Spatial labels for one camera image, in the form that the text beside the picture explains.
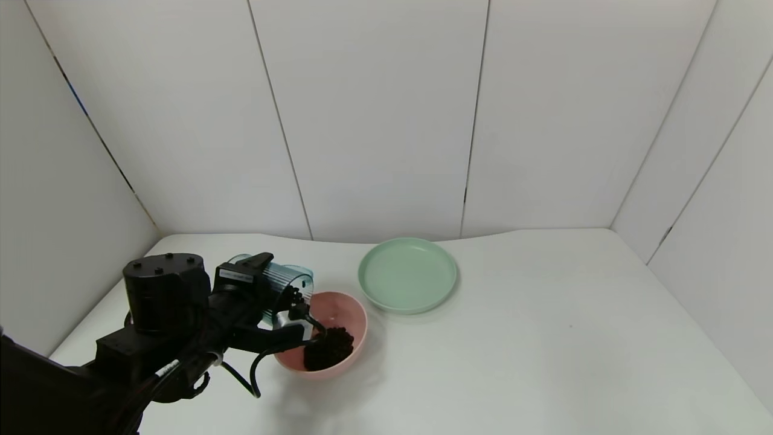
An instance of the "dark food chunk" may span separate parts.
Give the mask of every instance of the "dark food chunk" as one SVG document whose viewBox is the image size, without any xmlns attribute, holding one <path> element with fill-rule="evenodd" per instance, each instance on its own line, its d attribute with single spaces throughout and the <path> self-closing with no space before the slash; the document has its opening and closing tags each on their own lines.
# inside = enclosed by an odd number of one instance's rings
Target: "dark food chunk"
<svg viewBox="0 0 773 435">
<path fill-rule="evenodd" d="M 344 327 L 328 328 L 328 335 L 323 340 L 311 343 L 303 351 L 303 365 L 306 370 L 316 372 L 330 368 L 352 354 L 354 337 L 346 332 Z"/>
</svg>

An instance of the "white wall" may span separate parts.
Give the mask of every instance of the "white wall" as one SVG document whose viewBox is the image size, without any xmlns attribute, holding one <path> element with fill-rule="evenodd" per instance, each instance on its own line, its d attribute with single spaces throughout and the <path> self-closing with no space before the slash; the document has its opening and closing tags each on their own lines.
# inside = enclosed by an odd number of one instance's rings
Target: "white wall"
<svg viewBox="0 0 773 435">
<path fill-rule="evenodd" d="M 714 0 L 492 0 L 464 236 L 608 227 Z"/>
<path fill-rule="evenodd" d="M 773 56 L 773 2 L 719 0 L 612 229 L 645 262 L 698 186 Z"/>
<path fill-rule="evenodd" d="M 773 69 L 652 271 L 773 412 Z"/>
<path fill-rule="evenodd" d="M 48 355 L 158 233 L 24 2 L 0 1 L 0 323 Z"/>
<path fill-rule="evenodd" d="M 309 237 L 246 0 L 29 4 L 165 234 Z"/>
<path fill-rule="evenodd" d="M 314 238 L 458 238 L 488 2 L 251 4 Z"/>
</svg>

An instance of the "mint green plate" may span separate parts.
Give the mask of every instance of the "mint green plate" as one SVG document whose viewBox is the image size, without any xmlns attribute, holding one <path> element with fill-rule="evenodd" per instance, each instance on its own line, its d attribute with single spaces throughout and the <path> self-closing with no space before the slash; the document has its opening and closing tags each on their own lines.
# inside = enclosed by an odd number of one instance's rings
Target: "mint green plate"
<svg viewBox="0 0 773 435">
<path fill-rule="evenodd" d="M 371 249 L 359 264 L 359 284 L 377 307 L 401 314 L 431 310 L 456 283 L 454 259 L 421 238 L 394 238 Z"/>
</svg>

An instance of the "pink bowl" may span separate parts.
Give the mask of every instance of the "pink bowl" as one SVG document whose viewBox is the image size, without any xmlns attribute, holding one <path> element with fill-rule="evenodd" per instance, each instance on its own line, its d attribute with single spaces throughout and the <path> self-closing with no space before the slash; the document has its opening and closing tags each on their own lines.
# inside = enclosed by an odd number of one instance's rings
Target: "pink bowl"
<svg viewBox="0 0 773 435">
<path fill-rule="evenodd" d="M 340 363 L 316 372 L 309 372 L 304 367 L 303 347 L 274 354 L 274 357 L 279 364 L 302 378 L 316 381 L 334 378 L 345 372 L 359 357 L 368 333 L 368 316 L 363 305 L 345 293 L 315 293 L 311 305 L 312 316 L 319 320 L 319 323 L 325 327 L 344 327 L 354 337 L 352 354 Z"/>
</svg>

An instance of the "table surface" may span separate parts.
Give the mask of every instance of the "table surface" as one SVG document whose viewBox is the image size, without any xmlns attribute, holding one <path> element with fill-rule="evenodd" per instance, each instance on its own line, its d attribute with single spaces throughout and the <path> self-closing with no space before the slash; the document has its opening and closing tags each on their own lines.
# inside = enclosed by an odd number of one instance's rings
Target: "table surface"
<svg viewBox="0 0 773 435">
<path fill-rule="evenodd" d="M 193 252 L 210 276 L 243 252 L 315 273 L 315 291 L 365 304 L 369 332 L 349 372 L 299 379 L 273 358 L 253 399 L 222 368 L 193 400 L 152 403 L 143 435 L 771 434 L 773 416 L 690 315 L 613 232 L 522 230 L 439 242 L 459 269 L 438 308 L 368 304 L 357 266 L 372 245 L 267 235 L 173 235 L 149 254 Z M 123 282 L 52 358 L 82 365 L 121 327 Z M 226 352 L 246 374 L 253 355 Z"/>
</svg>

